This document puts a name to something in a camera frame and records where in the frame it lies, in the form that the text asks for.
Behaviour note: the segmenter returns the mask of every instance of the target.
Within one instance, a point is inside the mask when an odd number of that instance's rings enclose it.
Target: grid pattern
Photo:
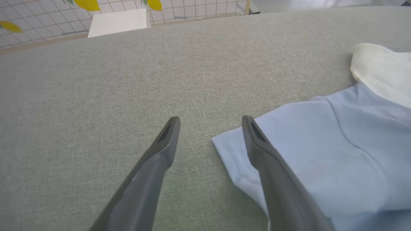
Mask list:
[[[0,49],[73,35],[87,34],[95,14],[147,9],[152,24],[244,15],[247,1],[160,0],[154,11],[141,0],[97,0],[101,11],[87,11],[63,0],[0,0],[0,21],[18,25],[23,33],[0,29]]]

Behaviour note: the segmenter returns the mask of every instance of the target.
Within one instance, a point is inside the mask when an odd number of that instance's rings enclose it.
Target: yellow lemon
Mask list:
[[[153,10],[161,11],[162,6],[159,0],[147,0],[147,2]]]
[[[74,0],[79,7],[88,11],[100,11],[97,0]]]
[[[18,25],[8,22],[8,21],[0,21],[0,25],[4,27],[4,29],[9,30],[14,33],[23,33],[23,31],[18,27]]]

